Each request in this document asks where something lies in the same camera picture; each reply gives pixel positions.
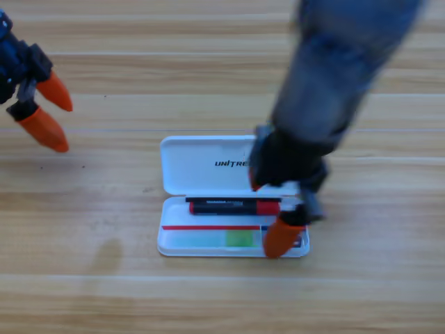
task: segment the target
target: robotic arm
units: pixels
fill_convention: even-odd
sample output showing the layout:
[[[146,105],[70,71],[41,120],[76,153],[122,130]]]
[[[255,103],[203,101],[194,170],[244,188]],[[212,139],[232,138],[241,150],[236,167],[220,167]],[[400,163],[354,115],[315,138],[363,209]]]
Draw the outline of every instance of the robotic arm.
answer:
[[[72,111],[70,94],[52,70],[53,64],[36,44],[28,46],[11,32],[13,22],[0,9],[0,104],[13,97],[7,112],[40,145],[67,152],[68,142],[60,125],[34,101],[35,90],[66,111]]]
[[[323,219],[316,194],[328,176],[324,157],[345,137],[375,78],[412,28],[422,0],[302,0],[301,39],[272,110],[258,126],[250,183],[299,184],[302,204],[281,212],[264,239],[280,257]]]

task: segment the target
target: black and red marker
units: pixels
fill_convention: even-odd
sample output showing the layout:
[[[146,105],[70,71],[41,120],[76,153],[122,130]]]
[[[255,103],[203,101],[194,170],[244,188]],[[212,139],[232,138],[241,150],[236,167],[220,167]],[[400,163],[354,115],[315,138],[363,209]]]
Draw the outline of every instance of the black and red marker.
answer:
[[[195,215],[277,216],[279,198],[187,198]]]

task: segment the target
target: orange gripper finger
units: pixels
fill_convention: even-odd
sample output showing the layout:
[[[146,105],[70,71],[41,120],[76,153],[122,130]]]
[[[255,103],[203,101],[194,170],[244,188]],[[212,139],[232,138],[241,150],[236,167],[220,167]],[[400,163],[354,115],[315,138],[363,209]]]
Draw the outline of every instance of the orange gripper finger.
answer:
[[[260,190],[261,186],[259,186],[255,182],[254,173],[253,173],[253,170],[251,168],[249,169],[249,182],[250,182],[250,188],[252,188],[253,191]]]
[[[48,80],[37,84],[37,89],[45,99],[53,102],[59,108],[72,111],[70,92],[54,71],[51,71]]]
[[[277,220],[268,228],[263,241],[266,257],[277,258],[286,254],[298,240],[304,226],[290,226],[277,217]]]
[[[18,122],[32,137],[43,146],[60,153],[67,152],[69,145],[60,125],[41,107]]]

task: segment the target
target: wood grain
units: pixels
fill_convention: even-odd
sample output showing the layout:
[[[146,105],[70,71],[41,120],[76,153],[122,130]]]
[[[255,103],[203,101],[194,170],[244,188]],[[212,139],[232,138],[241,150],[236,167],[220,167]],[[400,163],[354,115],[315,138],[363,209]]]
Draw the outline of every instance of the wood grain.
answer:
[[[55,154],[0,113],[0,331],[443,334],[445,1],[431,1],[341,149],[299,260],[156,249],[159,143],[250,134],[285,74],[289,0],[3,0],[73,94]]]

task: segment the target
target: green label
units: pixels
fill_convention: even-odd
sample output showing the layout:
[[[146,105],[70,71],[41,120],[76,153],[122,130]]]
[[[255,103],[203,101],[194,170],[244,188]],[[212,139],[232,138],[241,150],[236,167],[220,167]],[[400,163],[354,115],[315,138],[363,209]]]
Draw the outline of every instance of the green label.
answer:
[[[226,247],[253,247],[254,231],[227,231],[225,237]]]

